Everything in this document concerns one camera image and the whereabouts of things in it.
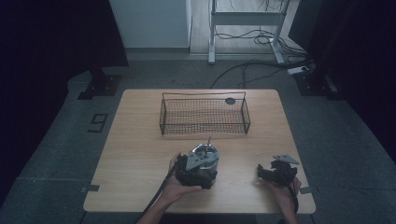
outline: power strip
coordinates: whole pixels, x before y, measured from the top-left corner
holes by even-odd
[[[305,73],[309,73],[309,69],[306,66],[288,69],[289,75],[305,74]]]

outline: metal wire basket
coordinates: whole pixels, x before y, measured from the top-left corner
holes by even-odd
[[[248,133],[245,92],[163,93],[162,134]]]

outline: dark background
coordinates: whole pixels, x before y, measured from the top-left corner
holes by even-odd
[[[395,7],[389,0],[302,0],[289,34],[317,64],[324,64],[314,78],[331,77],[394,161]]]
[[[128,66],[107,0],[1,1],[0,202],[93,66]]]

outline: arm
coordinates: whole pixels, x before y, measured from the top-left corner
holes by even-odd
[[[285,223],[298,224],[297,216],[294,213],[294,202],[290,197],[289,190],[286,187],[282,188],[269,181],[265,181],[265,184],[274,193],[276,203],[279,206],[283,217],[285,218]],[[298,194],[301,186],[301,181],[297,177],[294,177],[294,180],[292,183],[290,183],[290,186],[292,189],[294,189],[294,192]]]
[[[169,162],[169,170],[175,165],[177,160],[177,156],[180,153],[177,153],[172,160]],[[160,222],[161,217],[165,213],[166,209],[172,205],[172,203],[181,199],[181,197],[186,193],[192,193],[202,189],[201,186],[183,186],[178,180],[172,175],[165,188],[163,189],[163,193],[158,198],[157,202],[151,206],[151,208],[147,211],[145,215],[140,218],[137,222],[138,224],[157,224]]]

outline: metal frame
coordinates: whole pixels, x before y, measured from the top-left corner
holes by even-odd
[[[276,25],[274,38],[270,38],[271,48],[278,63],[284,63],[278,44],[280,31],[286,18],[290,0],[286,0],[280,12],[216,12],[216,1],[212,0],[210,13],[209,64],[215,63],[215,27],[216,25]]]

